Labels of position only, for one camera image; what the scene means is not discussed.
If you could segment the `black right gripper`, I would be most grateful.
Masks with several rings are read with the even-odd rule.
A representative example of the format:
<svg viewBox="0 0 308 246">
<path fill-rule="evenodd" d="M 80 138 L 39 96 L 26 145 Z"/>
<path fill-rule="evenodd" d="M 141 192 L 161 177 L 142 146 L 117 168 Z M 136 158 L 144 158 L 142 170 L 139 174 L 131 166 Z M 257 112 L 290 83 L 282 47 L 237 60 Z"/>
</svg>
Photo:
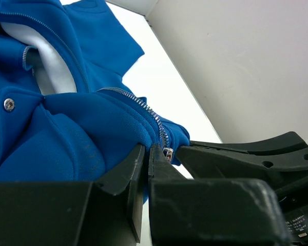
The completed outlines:
<svg viewBox="0 0 308 246">
<path fill-rule="evenodd" d="M 291 245 L 308 245 L 308 170 L 272 168 L 272 188 L 291 235 Z"/>
</svg>

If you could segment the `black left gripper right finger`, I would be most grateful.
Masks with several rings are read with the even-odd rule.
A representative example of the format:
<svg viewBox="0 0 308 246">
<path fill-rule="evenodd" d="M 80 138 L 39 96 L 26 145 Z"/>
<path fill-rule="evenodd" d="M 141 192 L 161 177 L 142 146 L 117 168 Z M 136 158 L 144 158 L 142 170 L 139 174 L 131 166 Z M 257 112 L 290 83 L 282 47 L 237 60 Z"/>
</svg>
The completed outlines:
<svg viewBox="0 0 308 246">
<path fill-rule="evenodd" d="M 153 245 L 289 245 L 275 192 L 259 179 L 187 179 L 153 145 L 148 161 Z"/>
</svg>

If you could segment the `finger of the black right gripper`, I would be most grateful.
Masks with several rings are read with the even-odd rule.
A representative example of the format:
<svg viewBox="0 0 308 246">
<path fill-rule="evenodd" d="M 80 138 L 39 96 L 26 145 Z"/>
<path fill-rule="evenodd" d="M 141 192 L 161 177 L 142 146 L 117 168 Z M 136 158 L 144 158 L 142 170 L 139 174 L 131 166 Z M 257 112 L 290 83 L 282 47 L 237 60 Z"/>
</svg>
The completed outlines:
<svg viewBox="0 0 308 246">
<path fill-rule="evenodd" d="M 295 132 L 243 144 L 191 141 L 176 157 L 193 178 L 256 178 L 280 185 L 308 174 L 308 144 Z"/>
</svg>

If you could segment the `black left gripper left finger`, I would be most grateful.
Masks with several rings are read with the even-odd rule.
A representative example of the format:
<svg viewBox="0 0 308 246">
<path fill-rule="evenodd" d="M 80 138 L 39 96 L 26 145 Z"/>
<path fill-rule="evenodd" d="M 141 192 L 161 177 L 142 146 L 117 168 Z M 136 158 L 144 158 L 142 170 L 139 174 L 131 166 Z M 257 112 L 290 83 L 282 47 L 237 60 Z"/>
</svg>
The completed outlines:
<svg viewBox="0 0 308 246">
<path fill-rule="evenodd" d="M 0 182 L 0 245 L 136 245 L 144 157 L 137 145 L 95 181 Z"/>
</svg>

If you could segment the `blue zip-up jacket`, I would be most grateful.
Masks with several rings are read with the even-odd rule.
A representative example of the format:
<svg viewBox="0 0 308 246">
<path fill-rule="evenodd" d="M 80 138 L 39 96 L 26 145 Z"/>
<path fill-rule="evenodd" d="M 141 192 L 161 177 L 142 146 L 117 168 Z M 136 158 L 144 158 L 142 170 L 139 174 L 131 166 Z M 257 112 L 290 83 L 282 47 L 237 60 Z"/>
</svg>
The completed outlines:
<svg viewBox="0 0 308 246">
<path fill-rule="evenodd" d="M 187 130 L 123 84 L 144 54 L 105 1 L 0 1 L 0 181 L 92 181 Z"/>
</svg>

